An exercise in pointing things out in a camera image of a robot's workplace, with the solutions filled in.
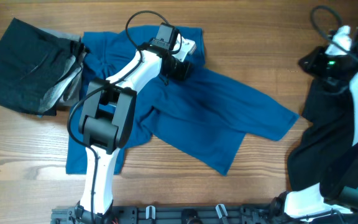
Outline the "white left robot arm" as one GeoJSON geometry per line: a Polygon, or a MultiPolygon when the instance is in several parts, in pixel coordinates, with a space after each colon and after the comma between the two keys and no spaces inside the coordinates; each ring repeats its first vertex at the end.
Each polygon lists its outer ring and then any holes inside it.
{"type": "Polygon", "coordinates": [[[144,44],[115,75],[90,82],[80,102],[83,109],[78,125],[87,156],[85,190],[75,207],[78,221],[111,221],[114,168],[132,131],[137,94],[157,75],[184,77],[190,66],[185,59],[194,50],[192,44],[174,51],[144,44]]]}

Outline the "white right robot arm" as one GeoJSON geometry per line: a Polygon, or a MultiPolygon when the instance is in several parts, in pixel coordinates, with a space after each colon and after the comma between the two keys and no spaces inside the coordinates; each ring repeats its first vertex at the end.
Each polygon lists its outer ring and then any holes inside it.
{"type": "Polygon", "coordinates": [[[299,61],[313,76],[303,117],[311,126],[287,160],[294,221],[358,223],[358,41],[341,26],[299,61]]]}

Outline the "blue polo shirt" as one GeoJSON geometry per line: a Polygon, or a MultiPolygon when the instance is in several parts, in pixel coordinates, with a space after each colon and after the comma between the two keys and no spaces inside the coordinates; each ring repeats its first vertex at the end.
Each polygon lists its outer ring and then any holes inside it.
{"type": "MultiPolygon", "coordinates": [[[[131,136],[120,151],[114,174],[120,174],[125,150],[143,145],[152,135],[227,175],[246,134],[281,140],[299,115],[268,95],[227,76],[204,68],[203,30],[179,27],[196,50],[186,56],[193,64],[185,81],[156,77],[137,95],[131,136]]],[[[94,78],[106,79],[124,68],[135,55],[125,31],[85,32],[90,53],[85,57],[80,98],[94,78]]],[[[66,174],[86,174],[85,147],[68,140],[66,174]]]]}

